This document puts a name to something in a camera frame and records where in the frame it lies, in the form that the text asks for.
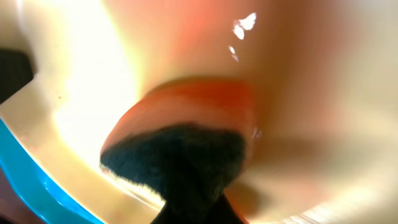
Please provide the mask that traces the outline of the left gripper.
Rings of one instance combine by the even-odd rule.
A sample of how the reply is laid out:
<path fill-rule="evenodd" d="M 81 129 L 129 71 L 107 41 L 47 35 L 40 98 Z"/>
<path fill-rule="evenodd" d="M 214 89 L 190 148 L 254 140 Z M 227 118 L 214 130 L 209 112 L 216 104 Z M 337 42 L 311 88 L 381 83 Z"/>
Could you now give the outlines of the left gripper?
<path fill-rule="evenodd" d="M 1 49 L 0 57 L 0 102 L 3 103 L 33 80 L 34 71 L 24 52 Z"/>

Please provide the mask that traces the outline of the yellow-green plate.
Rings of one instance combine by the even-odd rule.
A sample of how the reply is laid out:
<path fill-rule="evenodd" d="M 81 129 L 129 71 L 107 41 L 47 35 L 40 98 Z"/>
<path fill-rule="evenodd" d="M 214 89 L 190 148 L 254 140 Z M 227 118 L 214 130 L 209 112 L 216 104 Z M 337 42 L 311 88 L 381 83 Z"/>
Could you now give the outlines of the yellow-green plate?
<path fill-rule="evenodd" d="M 397 222 L 396 1 L 2 1 L 32 80 L 1 121 L 104 223 L 149 223 L 151 189 L 100 166 L 120 117 L 165 86 L 247 81 L 254 144 L 227 194 L 249 223 Z"/>

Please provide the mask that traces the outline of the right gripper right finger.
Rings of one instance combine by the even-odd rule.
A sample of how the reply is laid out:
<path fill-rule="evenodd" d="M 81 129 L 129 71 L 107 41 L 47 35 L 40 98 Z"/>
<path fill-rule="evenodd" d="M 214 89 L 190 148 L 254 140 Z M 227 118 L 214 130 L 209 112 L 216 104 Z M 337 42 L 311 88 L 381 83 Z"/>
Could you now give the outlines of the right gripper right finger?
<path fill-rule="evenodd" d="M 244 224 L 225 194 L 221 195 L 211 208 L 211 224 Z"/>

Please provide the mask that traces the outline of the orange sponge with green scourer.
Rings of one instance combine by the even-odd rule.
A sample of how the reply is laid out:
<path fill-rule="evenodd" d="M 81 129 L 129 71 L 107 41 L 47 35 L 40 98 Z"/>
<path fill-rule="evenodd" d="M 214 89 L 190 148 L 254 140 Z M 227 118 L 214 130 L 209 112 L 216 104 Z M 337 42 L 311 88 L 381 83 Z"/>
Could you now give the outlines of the orange sponge with green scourer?
<path fill-rule="evenodd" d="M 168 83 L 118 121 L 100 152 L 115 176 L 149 187 L 174 223 L 205 223 L 253 154 L 252 86 L 227 78 Z"/>

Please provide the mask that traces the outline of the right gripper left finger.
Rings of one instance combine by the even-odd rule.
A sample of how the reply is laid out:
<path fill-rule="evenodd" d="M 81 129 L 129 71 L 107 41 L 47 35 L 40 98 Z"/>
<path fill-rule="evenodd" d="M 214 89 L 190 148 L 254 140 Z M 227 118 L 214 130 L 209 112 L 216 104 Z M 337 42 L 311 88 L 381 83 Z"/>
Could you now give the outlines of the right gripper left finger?
<path fill-rule="evenodd" d="M 174 224 L 174 212 L 171 206 L 166 203 L 150 224 Z"/>

